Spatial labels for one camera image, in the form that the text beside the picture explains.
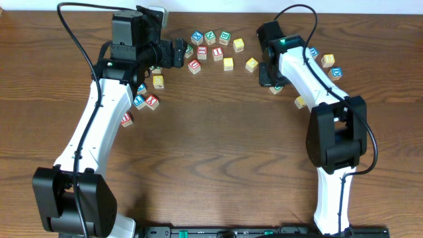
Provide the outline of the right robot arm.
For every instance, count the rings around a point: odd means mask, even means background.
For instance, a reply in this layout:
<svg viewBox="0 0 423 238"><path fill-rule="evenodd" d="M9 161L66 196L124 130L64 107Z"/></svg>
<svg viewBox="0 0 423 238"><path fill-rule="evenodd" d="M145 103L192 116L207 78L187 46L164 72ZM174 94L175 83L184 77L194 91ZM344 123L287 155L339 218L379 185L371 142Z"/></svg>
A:
<svg viewBox="0 0 423 238"><path fill-rule="evenodd" d="M339 89L302 37L285 36L277 21L264 23L256 33L264 59L259 64L260 86L293 85L310 110L305 145L319 180L313 219L321 234L340 235L350 226L352 177L367 150L365 101Z"/></svg>

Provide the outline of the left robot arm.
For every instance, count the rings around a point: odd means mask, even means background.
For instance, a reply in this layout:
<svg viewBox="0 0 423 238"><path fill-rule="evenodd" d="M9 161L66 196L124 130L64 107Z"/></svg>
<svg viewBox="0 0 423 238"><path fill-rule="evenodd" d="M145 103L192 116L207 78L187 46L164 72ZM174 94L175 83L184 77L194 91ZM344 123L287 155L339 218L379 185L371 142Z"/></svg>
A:
<svg viewBox="0 0 423 238"><path fill-rule="evenodd" d="M87 105L53 167L32 178L42 226L61 237L134 237L136 223L118 213L104 177L124 115L151 67L180 68L187 43L163 40L168 12L162 7L113 8L112 39L90 62Z"/></svg>

